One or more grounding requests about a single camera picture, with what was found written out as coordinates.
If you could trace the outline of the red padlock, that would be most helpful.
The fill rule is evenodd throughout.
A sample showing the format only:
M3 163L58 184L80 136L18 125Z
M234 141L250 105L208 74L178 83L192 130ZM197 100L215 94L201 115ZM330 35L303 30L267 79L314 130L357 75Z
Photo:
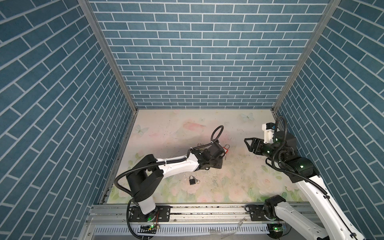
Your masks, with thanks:
M230 146L229 144L226 144L226 145L223 147L223 149L225 150L225 154L228 153L230 147L231 147L231 146Z

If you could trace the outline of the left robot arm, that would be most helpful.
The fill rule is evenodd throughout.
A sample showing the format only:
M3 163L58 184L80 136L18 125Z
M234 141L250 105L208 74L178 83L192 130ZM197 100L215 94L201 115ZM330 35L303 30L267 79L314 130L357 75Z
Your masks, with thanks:
M226 153L227 150L215 142L206 148L193 149L185 156L170 159L145 156L131 173L126 174L133 201L140 207L142 214L152 213L157 208L153 194L162 180L181 173L221 169Z

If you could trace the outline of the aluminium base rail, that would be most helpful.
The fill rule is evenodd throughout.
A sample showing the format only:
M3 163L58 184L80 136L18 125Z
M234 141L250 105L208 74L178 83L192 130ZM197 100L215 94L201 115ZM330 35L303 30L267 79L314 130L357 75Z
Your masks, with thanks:
M297 232L306 240L329 240L309 203L285 203L281 219L265 217L262 204L160 204L153 220L141 210L127 212L126 205L94 205L80 234L81 240L95 237L157 237L267 235L281 239Z

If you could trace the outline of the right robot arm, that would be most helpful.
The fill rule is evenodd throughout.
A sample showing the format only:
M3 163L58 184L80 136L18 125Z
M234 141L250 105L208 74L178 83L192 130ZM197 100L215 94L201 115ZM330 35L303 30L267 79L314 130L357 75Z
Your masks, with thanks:
M264 139L245 138L244 142L249 152L266 157L269 167L289 177L307 198L322 226L294 210L280 195L265 200L267 219L286 222L307 240L365 239L332 197L313 162L298 154L293 135L267 130Z

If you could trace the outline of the black padlock with key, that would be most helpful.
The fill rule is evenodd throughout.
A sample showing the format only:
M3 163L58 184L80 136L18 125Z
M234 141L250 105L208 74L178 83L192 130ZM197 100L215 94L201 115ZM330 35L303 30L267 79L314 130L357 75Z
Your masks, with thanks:
M199 184L199 183L200 183L200 181L197 178L195 178L194 176L189 177L189 184L191 186Z

